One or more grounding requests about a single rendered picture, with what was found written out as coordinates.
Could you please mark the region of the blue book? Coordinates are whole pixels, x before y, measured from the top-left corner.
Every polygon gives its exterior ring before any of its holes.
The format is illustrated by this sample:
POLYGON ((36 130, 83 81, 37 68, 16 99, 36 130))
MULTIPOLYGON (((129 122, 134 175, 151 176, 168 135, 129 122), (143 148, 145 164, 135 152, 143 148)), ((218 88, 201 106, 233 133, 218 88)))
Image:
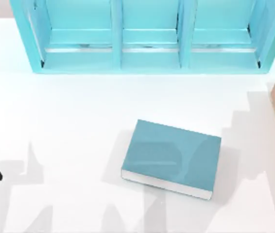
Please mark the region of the blue book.
POLYGON ((139 119, 121 167, 123 179, 210 200, 222 139, 139 119))

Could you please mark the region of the light blue rack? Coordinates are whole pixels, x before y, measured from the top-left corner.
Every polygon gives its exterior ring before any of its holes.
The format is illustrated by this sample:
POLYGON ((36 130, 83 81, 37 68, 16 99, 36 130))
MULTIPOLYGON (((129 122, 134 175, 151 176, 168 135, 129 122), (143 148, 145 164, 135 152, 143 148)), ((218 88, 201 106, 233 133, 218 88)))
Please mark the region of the light blue rack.
POLYGON ((9 0, 35 73, 261 74, 275 0, 9 0))

